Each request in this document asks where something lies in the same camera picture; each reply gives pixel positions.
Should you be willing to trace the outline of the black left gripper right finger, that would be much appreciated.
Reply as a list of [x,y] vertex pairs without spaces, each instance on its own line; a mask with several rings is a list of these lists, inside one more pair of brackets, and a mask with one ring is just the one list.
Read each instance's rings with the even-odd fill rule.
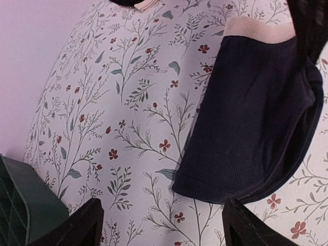
[[267,226],[239,200],[224,204],[222,222],[228,246],[295,246],[296,243]]

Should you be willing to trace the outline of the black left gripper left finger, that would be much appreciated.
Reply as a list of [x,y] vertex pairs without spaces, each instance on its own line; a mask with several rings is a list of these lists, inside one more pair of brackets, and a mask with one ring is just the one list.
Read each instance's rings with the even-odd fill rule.
[[101,200],[91,198],[57,228],[33,241],[32,246],[100,245],[104,210]]

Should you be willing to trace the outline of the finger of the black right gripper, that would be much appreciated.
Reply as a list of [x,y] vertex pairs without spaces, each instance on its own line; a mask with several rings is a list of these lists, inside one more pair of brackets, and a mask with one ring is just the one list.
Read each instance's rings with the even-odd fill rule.
[[297,38],[297,65],[316,63],[327,43],[327,0],[287,0]]

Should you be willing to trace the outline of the navy blue underwear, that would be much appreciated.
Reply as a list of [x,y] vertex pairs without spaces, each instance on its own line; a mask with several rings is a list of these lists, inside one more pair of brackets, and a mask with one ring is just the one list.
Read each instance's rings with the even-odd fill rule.
[[278,190],[313,139],[322,84],[316,63],[297,65],[292,23],[230,19],[173,191],[222,204],[230,197],[255,202]]

